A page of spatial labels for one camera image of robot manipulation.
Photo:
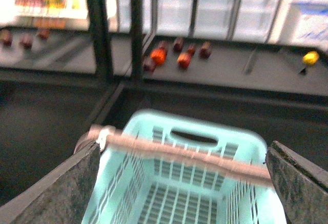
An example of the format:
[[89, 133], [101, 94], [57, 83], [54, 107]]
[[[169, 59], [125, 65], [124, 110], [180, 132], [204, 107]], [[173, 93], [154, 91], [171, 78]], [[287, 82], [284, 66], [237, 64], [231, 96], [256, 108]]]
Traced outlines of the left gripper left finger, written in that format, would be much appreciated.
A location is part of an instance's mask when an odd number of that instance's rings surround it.
[[1, 223], [81, 223], [95, 186], [100, 149], [91, 141], [1, 207]]

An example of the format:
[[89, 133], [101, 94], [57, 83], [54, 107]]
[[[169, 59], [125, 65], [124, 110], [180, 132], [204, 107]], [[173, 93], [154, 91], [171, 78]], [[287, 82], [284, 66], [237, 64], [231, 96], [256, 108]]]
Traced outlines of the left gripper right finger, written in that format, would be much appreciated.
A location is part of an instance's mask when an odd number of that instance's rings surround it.
[[274, 141], [265, 158], [287, 223], [327, 223], [327, 171]]

